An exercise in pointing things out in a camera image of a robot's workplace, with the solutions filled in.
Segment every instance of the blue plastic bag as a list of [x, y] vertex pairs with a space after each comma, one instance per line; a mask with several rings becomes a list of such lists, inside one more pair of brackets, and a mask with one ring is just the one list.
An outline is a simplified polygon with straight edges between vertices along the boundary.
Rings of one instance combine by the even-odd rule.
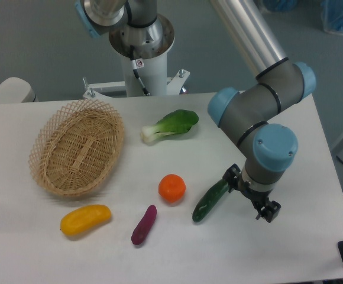
[[323, 0], [321, 5], [324, 31], [343, 35], [343, 0]]

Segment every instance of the oval woven basket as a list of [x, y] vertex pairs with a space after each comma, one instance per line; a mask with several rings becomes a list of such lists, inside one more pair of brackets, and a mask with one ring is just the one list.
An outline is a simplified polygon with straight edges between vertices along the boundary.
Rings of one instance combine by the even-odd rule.
[[40, 131], [31, 150], [31, 175], [61, 196], [96, 188], [118, 160], [124, 139], [119, 113], [110, 104], [81, 100], [63, 106]]

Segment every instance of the yellow pepper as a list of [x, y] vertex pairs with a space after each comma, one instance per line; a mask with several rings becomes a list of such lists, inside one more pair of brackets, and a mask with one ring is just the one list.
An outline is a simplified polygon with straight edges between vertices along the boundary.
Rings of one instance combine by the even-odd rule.
[[111, 217], [110, 209], [105, 205], [87, 205], [65, 215], [60, 228], [65, 235], [82, 233]]

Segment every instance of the table surface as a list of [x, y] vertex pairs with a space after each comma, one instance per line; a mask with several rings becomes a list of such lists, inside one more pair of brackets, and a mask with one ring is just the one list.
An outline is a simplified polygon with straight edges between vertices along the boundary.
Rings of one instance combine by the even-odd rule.
[[[28, 157], [40, 129], [66, 101], [0, 105], [0, 283], [288, 283], [343, 278], [343, 195], [312, 96], [270, 122], [291, 128], [299, 150], [270, 195], [282, 206], [271, 223], [255, 220], [251, 202], [226, 193], [204, 221], [192, 212], [202, 195], [244, 156], [206, 112], [212, 94], [122, 98], [108, 102], [123, 117], [118, 164], [87, 198], [61, 199], [32, 180]], [[180, 137], [147, 146], [140, 128], [175, 109], [200, 120]], [[186, 182], [181, 203], [158, 195], [169, 173]], [[61, 218], [105, 204], [111, 221], [78, 238]], [[133, 229], [147, 207], [157, 219], [141, 247]]]

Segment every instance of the bok choy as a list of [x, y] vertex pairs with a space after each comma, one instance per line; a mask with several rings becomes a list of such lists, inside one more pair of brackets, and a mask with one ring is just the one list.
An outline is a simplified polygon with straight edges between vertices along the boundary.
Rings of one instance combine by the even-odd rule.
[[156, 124], [144, 126], [140, 136], [145, 143], [151, 143], [168, 135], [187, 133], [198, 121], [199, 117], [195, 112], [178, 109], [166, 115]]

